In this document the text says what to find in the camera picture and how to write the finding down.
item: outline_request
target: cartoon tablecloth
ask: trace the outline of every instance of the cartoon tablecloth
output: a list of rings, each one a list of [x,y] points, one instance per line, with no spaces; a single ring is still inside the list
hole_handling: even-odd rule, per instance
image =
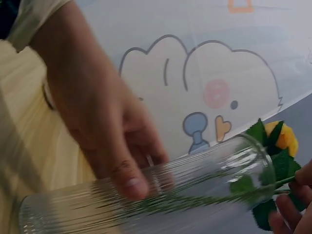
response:
[[[78,0],[171,159],[244,131],[312,91],[312,2]]]

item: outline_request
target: ribbed glass vase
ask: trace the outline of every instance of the ribbed glass vase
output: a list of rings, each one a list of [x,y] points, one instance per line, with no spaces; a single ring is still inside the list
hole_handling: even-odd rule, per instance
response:
[[[246,135],[144,174],[151,195],[138,202],[120,197],[108,179],[30,195],[19,212],[21,233],[206,234],[267,201],[275,189],[270,157]],[[236,182],[244,180],[253,189],[237,193]]]

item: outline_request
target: pink cheek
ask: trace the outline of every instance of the pink cheek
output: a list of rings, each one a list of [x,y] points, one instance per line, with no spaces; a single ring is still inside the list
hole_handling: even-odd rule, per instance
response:
[[[209,81],[205,87],[204,99],[208,107],[217,109],[224,106],[229,99],[230,89],[222,79]]]

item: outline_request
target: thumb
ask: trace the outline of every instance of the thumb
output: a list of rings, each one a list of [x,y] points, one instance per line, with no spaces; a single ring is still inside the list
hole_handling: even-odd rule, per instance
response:
[[[296,172],[295,179],[301,185],[312,186],[312,160]]]
[[[106,137],[111,140],[103,155],[110,178],[121,195],[132,200],[144,199],[149,191],[148,182],[130,154],[122,125],[111,124],[109,129]]]

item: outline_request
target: blue cartoon figure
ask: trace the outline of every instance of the blue cartoon figure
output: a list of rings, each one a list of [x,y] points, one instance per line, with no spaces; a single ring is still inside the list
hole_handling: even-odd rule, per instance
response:
[[[208,126],[208,119],[201,112],[194,112],[186,116],[183,121],[183,130],[186,135],[192,137],[193,143],[189,154],[195,154],[209,148],[208,141],[203,139],[203,132]]]

